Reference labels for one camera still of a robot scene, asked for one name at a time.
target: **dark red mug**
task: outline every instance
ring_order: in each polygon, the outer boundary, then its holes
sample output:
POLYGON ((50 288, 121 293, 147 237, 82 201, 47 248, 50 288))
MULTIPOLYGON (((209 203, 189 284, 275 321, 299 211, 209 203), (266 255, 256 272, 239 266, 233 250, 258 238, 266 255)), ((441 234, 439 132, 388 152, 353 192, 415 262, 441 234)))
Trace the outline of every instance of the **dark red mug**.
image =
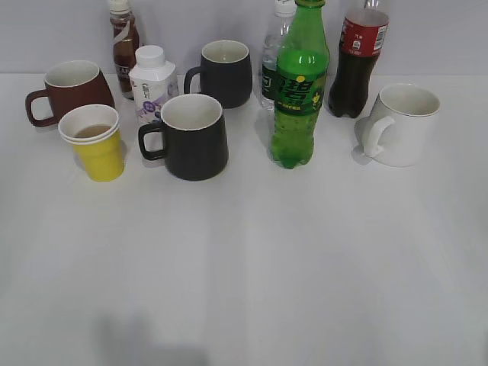
POLYGON ((31 92, 25 98, 25 110, 35 127, 57 124, 68 112, 87 104, 114 107, 114 97, 104 74, 91 61, 68 61, 54 66, 44 77, 44 90, 31 92), (53 116, 38 120, 32 113, 32 102, 47 97, 53 116))

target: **mug rim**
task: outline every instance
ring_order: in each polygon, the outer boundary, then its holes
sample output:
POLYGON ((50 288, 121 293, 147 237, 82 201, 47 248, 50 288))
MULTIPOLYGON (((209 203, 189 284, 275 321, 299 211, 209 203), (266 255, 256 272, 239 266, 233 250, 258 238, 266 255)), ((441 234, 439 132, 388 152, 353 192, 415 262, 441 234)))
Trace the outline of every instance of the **mug rim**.
POLYGON ((87 84, 89 82, 91 82, 92 80, 95 80, 95 78, 100 74, 100 66, 98 66, 96 63, 94 63, 93 61, 90 61, 90 60, 87 60, 87 59, 72 59, 70 61, 64 61, 62 63, 58 63, 56 64, 55 66, 52 66, 50 69, 47 70, 46 74, 44 75, 44 82, 46 84, 48 84, 49 86, 52 86, 54 88, 74 88, 76 86, 80 86, 80 85, 84 85, 84 84, 87 84), (97 68, 97 72, 95 73, 95 75, 93 77, 91 77, 89 80, 85 80, 84 82, 80 82, 79 84, 73 84, 73 85, 55 85, 53 84, 52 82, 48 82, 47 81, 47 76, 54 72, 54 70, 56 70, 57 68, 59 68, 60 66, 63 66, 63 65, 67 65, 67 64, 70 64, 70 63, 84 63, 84 64, 91 64, 93 66, 95 66, 97 68))
POLYGON ((77 107, 77 108, 73 109, 72 111, 66 113, 61 118, 61 120, 59 120, 59 123, 58 123, 58 131, 59 131, 59 134, 61 135, 61 137, 63 138, 63 140, 65 140, 66 142, 71 143, 73 145, 93 145, 94 143, 101 143, 102 141, 105 141, 106 139, 108 139, 109 137, 114 135, 114 133, 116 133, 119 130, 119 128, 120 128, 120 115, 119 115, 119 113, 117 112, 117 110, 115 108, 112 108, 111 106, 105 105, 105 104, 87 104, 87 105, 82 105, 81 107, 77 107), (115 112, 115 116, 117 118, 115 120, 115 123, 111 126, 110 129, 106 130, 103 133, 100 133, 97 136, 86 137, 86 138, 71 137, 62 131, 63 124, 65 124, 66 120, 69 117, 71 117, 70 114, 78 113, 82 109, 93 108, 93 107, 104 108, 104 109, 110 110, 112 112, 115 112))
POLYGON ((224 64, 224 65, 225 65, 225 64, 231 64, 231 63, 239 63, 239 62, 243 61, 244 59, 246 59, 246 57, 247 57, 247 56, 249 56, 249 47, 247 47, 247 46, 246 46, 244 43, 239 42, 238 40, 214 40, 214 41, 212 41, 212 42, 210 42, 210 43, 207 43, 207 44, 204 46, 204 48, 202 48, 202 50, 201 50, 201 55, 202 55, 202 56, 203 56, 203 57, 204 57, 206 60, 210 61, 211 63, 221 63, 221 64, 224 64), (241 57, 240 59, 236 59, 236 60, 234 60, 234 61, 215 61, 215 60, 213 60, 213 59, 210 59, 210 58, 206 57, 206 56, 205 56, 205 54, 204 54, 205 49, 206 49, 207 47, 209 47, 209 46, 211 46, 211 45, 215 44, 215 43, 237 43, 237 44, 239 44, 240 46, 244 46, 244 48, 246 49, 246 54, 245 54, 243 57, 241 57))
POLYGON ((166 103, 161 108, 161 121, 168 127, 171 127, 173 130, 177 131, 183 131, 183 132, 191 132, 191 131, 202 131, 205 130, 209 127, 212 127, 214 124, 216 124, 223 116, 223 107, 222 104, 214 97, 211 97, 206 94, 199 94, 199 93, 191 93, 191 94, 183 94, 183 95, 177 95, 174 98, 169 99, 166 103), (217 118, 215 118, 214 121, 211 123, 205 124, 205 126, 199 127, 199 128, 181 128, 177 127, 174 124, 170 124, 167 119, 164 117, 165 111, 171 107, 172 104, 177 103, 178 100, 181 99, 190 99, 190 98, 203 98, 207 99, 208 101, 211 101, 213 104, 217 104, 219 108, 219 115, 217 118))
POLYGON ((437 95, 435 95, 430 90, 428 90, 426 88, 422 88, 422 87, 420 87, 420 86, 418 86, 416 84, 413 84, 413 83, 408 83, 408 82, 395 82, 395 83, 392 83, 392 84, 385 85, 380 90, 380 93, 379 93, 378 96, 379 96, 379 99, 381 101, 381 104, 383 104, 390 111, 392 111, 394 113, 397 113, 397 114, 401 114, 403 116, 407 116, 407 117, 415 117, 415 118, 430 117, 430 116, 433 116, 434 114, 437 114, 441 110, 441 100, 438 98, 437 95), (436 102, 437 102, 437 108, 432 113, 427 113, 427 114, 411 114, 411 113, 406 113, 406 112, 398 111, 396 108, 393 108, 390 105, 388 105, 388 103, 384 100, 384 97, 383 97, 383 93, 386 93, 388 89, 390 89, 390 88, 392 88, 394 86, 414 87, 414 88, 417 88, 418 90, 421 90, 423 92, 426 92, 426 93, 430 94, 436 100, 436 102))

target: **paper cup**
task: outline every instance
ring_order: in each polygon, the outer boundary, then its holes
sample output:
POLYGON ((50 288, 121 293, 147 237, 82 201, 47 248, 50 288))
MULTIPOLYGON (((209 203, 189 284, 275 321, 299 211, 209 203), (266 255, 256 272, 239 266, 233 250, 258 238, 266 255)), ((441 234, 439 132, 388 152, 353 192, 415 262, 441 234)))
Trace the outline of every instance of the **paper cup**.
POLYGON ((78 154, 88 176, 94 181, 113 181, 124 171, 120 145, 119 114, 103 104, 89 104, 66 114, 58 125, 61 137, 78 154), (106 131, 89 137, 76 137, 94 126, 107 126, 106 131))

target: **white plastic bottle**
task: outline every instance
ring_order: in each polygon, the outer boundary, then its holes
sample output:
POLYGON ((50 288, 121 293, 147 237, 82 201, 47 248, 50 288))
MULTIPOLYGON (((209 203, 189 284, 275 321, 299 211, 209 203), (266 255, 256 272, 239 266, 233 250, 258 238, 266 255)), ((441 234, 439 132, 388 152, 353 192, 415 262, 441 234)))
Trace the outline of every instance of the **white plastic bottle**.
POLYGON ((265 47, 262 54, 262 93, 261 104, 272 110, 275 106, 276 58, 284 38, 288 34, 291 22, 297 12, 294 0, 274 0, 274 15, 268 27, 265 47))
POLYGON ((176 66, 165 59, 159 46, 143 46, 136 51, 137 64, 130 71, 130 84, 141 124, 161 120, 161 107, 177 96, 176 66))

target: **bottle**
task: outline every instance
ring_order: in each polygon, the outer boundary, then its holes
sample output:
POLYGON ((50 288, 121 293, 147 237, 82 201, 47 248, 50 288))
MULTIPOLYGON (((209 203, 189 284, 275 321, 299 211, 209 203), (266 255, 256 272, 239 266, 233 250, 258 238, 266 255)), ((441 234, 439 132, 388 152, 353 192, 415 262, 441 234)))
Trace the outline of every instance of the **bottle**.
POLYGON ((339 66, 329 93, 329 109, 336 117, 356 118, 368 101, 369 79, 389 23, 381 11, 385 4, 385 0, 367 0, 364 8, 353 8, 345 16, 339 66))
POLYGON ((273 159, 285 168, 307 164, 322 106, 329 48, 322 21, 325 0, 296 0, 297 14, 278 53, 273 159))
POLYGON ((114 28, 114 64, 125 98, 133 99, 129 72, 136 65, 136 50, 140 46, 136 19, 130 10, 129 0, 109 0, 110 22, 114 28))
POLYGON ((297 12, 294 0, 274 0, 274 14, 268 27, 262 54, 261 105, 268 110, 275 106, 276 58, 297 12))
POLYGON ((130 84, 141 124, 160 122, 161 107, 178 95, 176 65, 165 59, 159 46, 143 46, 136 51, 137 64, 130 71, 130 84))

